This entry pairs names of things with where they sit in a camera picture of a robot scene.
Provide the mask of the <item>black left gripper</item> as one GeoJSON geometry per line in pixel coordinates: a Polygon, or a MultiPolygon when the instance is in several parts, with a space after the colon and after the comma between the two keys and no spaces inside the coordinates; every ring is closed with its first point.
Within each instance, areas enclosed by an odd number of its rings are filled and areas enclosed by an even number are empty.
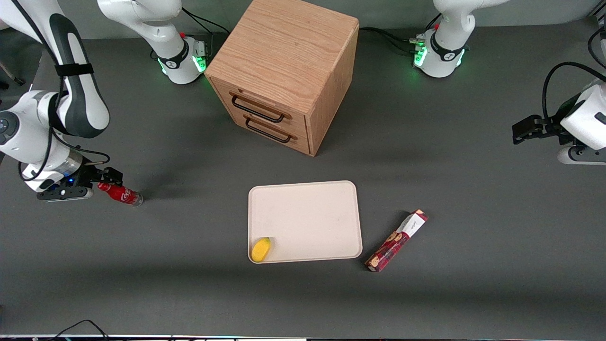
{"type": "Polygon", "coordinates": [[[543,118],[540,115],[530,115],[512,126],[513,145],[521,144],[528,136],[539,139],[556,137],[559,145],[573,144],[575,141],[559,122],[554,122],[553,117],[543,118]]]}

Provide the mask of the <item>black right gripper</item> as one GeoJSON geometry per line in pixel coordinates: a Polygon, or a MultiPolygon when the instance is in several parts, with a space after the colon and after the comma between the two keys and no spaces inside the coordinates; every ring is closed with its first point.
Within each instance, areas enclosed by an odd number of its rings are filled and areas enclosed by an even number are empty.
{"type": "Polygon", "coordinates": [[[92,188],[92,183],[102,180],[105,184],[122,187],[123,173],[111,167],[99,168],[98,165],[92,164],[91,160],[84,158],[78,169],[66,178],[66,186],[67,188],[92,188]]]}

